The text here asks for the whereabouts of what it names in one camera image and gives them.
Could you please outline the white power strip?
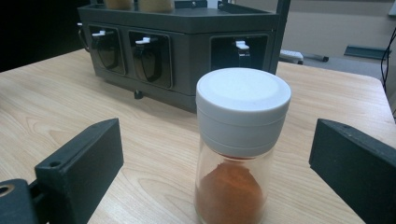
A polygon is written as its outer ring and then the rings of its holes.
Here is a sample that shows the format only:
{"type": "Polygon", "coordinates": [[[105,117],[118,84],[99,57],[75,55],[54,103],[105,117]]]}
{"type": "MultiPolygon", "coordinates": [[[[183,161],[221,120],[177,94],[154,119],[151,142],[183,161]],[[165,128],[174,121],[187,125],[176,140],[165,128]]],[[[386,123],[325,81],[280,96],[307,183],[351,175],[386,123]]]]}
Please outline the white power strip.
{"type": "Polygon", "coordinates": [[[294,62],[297,64],[304,63],[304,56],[301,52],[282,49],[279,54],[279,59],[285,62],[294,62]]]}

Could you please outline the dark grey spice rack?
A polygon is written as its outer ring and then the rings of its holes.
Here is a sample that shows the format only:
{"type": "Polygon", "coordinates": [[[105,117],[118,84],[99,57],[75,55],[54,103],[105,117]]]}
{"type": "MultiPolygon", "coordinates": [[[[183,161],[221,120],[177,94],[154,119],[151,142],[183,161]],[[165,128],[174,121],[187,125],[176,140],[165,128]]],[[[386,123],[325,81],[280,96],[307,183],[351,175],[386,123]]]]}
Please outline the dark grey spice rack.
{"type": "Polygon", "coordinates": [[[290,0],[277,0],[276,11],[264,11],[239,6],[229,0],[219,0],[210,8],[206,0],[178,0],[169,12],[149,12],[143,0],[133,0],[129,10],[109,9],[92,0],[78,10],[81,24],[79,35],[85,49],[91,54],[95,74],[111,84],[188,111],[195,111],[196,83],[201,76],[213,71],[211,39],[222,36],[265,35],[267,40],[267,67],[276,72],[290,0]],[[126,74],[120,76],[99,67],[92,53],[89,27],[103,26],[119,30],[126,74]],[[173,85],[163,89],[140,81],[134,72],[129,32],[168,35],[172,61],[173,85]]]}

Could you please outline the grey flat tray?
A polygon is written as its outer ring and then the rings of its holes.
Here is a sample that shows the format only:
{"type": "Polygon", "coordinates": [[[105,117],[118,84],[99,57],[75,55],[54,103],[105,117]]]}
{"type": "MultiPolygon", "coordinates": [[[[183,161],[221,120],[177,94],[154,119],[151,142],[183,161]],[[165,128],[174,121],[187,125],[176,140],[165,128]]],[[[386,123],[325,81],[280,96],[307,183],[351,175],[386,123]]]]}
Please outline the grey flat tray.
{"type": "Polygon", "coordinates": [[[387,57],[391,54],[391,51],[389,49],[348,45],[344,54],[352,57],[382,60],[383,57],[387,57]]]}

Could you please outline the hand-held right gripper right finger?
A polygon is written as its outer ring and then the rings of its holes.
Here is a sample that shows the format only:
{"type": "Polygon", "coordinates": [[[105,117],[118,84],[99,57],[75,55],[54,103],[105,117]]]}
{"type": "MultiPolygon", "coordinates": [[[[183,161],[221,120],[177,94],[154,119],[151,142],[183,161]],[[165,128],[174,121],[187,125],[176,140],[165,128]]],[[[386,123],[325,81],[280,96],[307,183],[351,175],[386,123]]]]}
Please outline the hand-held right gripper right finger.
{"type": "Polygon", "coordinates": [[[366,224],[396,224],[396,148],[319,119],[309,164],[366,224]]]}

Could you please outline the glass spice jar orange powder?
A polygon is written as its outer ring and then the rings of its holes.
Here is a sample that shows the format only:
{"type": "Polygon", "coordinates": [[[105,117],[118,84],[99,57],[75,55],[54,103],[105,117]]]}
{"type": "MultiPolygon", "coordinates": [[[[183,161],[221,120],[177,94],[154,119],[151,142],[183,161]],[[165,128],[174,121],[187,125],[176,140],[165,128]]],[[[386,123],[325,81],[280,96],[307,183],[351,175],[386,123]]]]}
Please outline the glass spice jar orange powder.
{"type": "Polygon", "coordinates": [[[199,79],[194,205],[202,223],[262,223],[290,98],[284,80],[260,70],[225,68],[199,79]]]}

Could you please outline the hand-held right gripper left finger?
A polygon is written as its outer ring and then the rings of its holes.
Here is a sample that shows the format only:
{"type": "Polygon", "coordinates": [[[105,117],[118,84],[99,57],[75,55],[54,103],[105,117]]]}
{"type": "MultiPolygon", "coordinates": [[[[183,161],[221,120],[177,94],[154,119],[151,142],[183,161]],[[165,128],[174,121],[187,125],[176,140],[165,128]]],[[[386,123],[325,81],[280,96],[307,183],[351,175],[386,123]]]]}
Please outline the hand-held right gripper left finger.
{"type": "Polygon", "coordinates": [[[87,224],[122,165],[117,119],[85,129],[35,167],[39,221],[87,224]]]}

